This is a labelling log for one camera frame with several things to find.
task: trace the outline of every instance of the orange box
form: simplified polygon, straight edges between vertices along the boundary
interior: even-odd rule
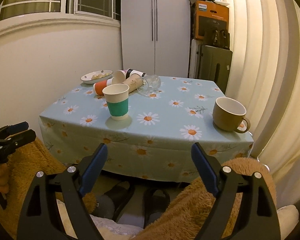
[[[194,36],[197,40],[204,40],[205,31],[217,29],[221,31],[229,28],[229,8],[208,1],[196,1],[194,13]]]

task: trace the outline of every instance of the floral tablecloth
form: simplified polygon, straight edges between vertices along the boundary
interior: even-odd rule
[[[224,96],[214,82],[161,80],[161,87],[148,96],[130,93],[124,121],[112,120],[104,97],[90,85],[79,85],[40,114],[46,147],[68,164],[79,163],[103,142],[108,147],[104,170],[175,182],[198,176],[190,155],[194,142],[221,163],[250,154],[249,132],[225,132],[213,124],[215,99]]]

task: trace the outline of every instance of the white cabinet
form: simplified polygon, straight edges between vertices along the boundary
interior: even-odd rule
[[[188,0],[121,0],[121,33],[124,69],[188,76]]]

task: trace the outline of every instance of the human hand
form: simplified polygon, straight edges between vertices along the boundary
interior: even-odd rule
[[[9,192],[9,169],[6,163],[0,165],[0,192],[7,194]]]

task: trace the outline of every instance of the table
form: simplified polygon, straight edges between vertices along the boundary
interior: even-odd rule
[[[190,155],[194,142],[221,163],[250,154],[249,132],[226,132],[213,124],[215,99],[224,96],[214,82],[160,78],[161,87],[149,96],[130,93],[124,121],[112,120],[104,97],[90,85],[74,88],[40,114],[46,147],[68,164],[79,163],[102,142],[108,147],[104,170],[175,182],[198,177]]]

